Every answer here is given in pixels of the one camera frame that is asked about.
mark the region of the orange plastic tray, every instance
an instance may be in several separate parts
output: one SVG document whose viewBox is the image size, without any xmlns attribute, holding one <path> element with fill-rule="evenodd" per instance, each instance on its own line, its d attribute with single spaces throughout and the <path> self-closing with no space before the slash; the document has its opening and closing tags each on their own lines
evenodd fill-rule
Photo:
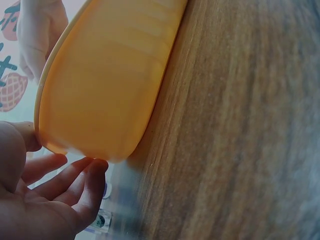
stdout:
<svg viewBox="0 0 320 240">
<path fill-rule="evenodd" d="M 187 0 L 88 0 L 44 68 L 34 126 L 55 153 L 121 161 L 149 122 Z"/>
</svg>

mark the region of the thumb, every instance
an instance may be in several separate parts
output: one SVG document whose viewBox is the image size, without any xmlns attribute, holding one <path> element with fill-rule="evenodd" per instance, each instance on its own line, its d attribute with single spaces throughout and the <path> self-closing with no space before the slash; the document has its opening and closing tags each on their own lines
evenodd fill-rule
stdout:
<svg viewBox="0 0 320 240">
<path fill-rule="evenodd" d="M 26 163 L 26 153 L 41 148 L 30 122 L 0 121 L 0 186 L 14 193 Z"/>
</svg>

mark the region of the wooden table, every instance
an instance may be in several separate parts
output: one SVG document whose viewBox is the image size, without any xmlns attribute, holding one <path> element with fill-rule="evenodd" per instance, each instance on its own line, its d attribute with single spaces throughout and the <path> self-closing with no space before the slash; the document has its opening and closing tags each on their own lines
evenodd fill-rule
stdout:
<svg viewBox="0 0 320 240">
<path fill-rule="evenodd" d="M 111 239 L 320 239 L 320 1 L 190 0 Z"/>
</svg>

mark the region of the skin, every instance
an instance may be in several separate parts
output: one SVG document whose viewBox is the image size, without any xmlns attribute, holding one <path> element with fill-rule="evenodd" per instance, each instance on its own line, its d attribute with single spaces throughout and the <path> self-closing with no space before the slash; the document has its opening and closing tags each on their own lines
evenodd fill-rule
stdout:
<svg viewBox="0 0 320 240">
<path fill-rule="evenodd" d="M 31 190 L 67 163 L 60 154 L 26 161 L 40 148 L 32 123 L 0 121 L 0 239 L 71 240 L 97 216 L 108 163 L 83 158 Z"/>
<path fill-rule="evenodd" d="M 39 83 L 46 61 L 67 25 L 61 0 L 21 0 L 17 24 L 19 64 L 29 80 Z"/>
</svg>

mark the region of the fruit illustration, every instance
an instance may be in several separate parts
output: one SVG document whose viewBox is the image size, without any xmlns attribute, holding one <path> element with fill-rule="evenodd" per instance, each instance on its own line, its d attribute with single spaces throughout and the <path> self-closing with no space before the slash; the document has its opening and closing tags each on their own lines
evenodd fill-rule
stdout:
<svg viewBox="0 0 320 240">
<path fill-rule="evenodd" d="M 4 10 L 3 18 L 0 18 L 1 31 L 5 39 L 17 41 L 17 22 L 20 13 L 20 1 Z"/>
<path fill-rule="evenodd" d="M 12 72 L 0 80 L 0 112 L 9 112 L 14 109 L 23 97 L 28 78 Z"/>
</svg>

